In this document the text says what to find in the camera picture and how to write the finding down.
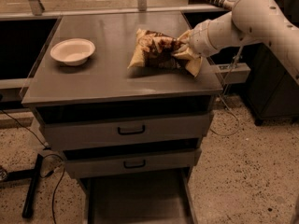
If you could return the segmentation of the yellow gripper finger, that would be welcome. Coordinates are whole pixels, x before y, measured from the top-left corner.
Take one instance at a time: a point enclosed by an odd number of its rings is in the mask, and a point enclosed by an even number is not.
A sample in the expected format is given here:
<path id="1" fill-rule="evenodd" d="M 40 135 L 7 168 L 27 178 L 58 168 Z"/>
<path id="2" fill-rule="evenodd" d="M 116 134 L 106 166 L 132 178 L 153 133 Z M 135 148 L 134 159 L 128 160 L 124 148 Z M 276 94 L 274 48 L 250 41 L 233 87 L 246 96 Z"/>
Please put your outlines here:
<path id="1" fill-rule="evenodd" d="M 183 67 L 194 77 L 199 75 L 202 57 L 195 53 L 192 49 L 186 48 L 185 50 L 175 51 L 172 56 L 180 62 L 184 62 Z"/>
<path id="2" fill-rule="evenodd" d="M 187 30 L 178 37 L 178 41 L 182 44 L 188 44 L 192 36 L 192 30 Z"/>

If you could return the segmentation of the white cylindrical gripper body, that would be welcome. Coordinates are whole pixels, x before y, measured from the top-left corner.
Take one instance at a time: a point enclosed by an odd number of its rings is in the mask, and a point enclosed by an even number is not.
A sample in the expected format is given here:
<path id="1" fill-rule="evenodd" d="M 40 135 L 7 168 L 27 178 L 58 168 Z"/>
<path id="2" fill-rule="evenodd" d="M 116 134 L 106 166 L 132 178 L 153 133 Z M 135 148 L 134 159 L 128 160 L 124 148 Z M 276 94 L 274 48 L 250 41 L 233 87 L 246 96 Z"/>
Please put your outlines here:
<path id="1" fill-rule="evenodd" d="M 208 26 L 210 20 L 198 23 L 193 29 L 189 37 L 189 47 L 202 57 L 210 57 L 219 52 L 208 37 Z"/>

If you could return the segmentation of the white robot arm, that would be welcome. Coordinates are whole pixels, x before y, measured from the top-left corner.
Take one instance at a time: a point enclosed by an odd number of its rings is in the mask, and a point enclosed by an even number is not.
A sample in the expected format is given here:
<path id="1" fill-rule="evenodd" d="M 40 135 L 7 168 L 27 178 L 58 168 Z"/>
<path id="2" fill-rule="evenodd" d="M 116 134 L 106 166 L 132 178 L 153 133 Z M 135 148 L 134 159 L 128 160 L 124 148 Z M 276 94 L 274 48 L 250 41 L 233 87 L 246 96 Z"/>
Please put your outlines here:
<path id="1" fill-rule="evenodd" d="M 228 47 L 264 43 L 299 84 L 299 28 L 275 0 L 207 0 L 228 12 L 198 23 L 179 38 L 179 52 L 210 57 Z"/>

